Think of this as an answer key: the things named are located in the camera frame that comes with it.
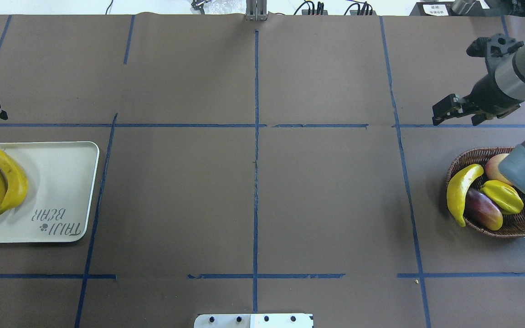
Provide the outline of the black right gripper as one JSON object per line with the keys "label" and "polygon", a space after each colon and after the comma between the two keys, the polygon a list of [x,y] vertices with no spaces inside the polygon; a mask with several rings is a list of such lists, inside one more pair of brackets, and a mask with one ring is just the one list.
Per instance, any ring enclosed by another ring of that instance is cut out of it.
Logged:
{"label": "black right gripper", "polygon": [[506,95],[497,85],[494,73],[488,73],[473,86],[465,99],[450,94],[432,106],[432,124],[438,126],[451,118],[462,118],[472,114],[473,126],[484,121],[502,118],[518,109],[521,100]]}

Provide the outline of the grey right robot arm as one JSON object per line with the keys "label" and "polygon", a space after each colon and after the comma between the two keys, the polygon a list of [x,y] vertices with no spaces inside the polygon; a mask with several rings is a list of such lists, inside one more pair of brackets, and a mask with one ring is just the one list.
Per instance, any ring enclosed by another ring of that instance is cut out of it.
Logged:
{"label": "grey right robot arm", "polygon": [[[470,116],[472,125],[505,118],[525,103],[525,42],[502,33],[474,40],[466,53],[485,60],[487,74],[469,95],[450,94],[432,106],[432,123]],[[498,166],[499,172],[525,194],[525,141]]]}

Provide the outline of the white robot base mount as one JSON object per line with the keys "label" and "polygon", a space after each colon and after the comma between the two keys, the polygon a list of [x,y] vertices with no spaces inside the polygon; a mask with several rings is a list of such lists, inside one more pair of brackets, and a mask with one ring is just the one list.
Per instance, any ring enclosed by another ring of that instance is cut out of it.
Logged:
{"label": "white robot base mount", "polygon": [[204,314],[194,320],[194,328],[314,328],[307,313]]}

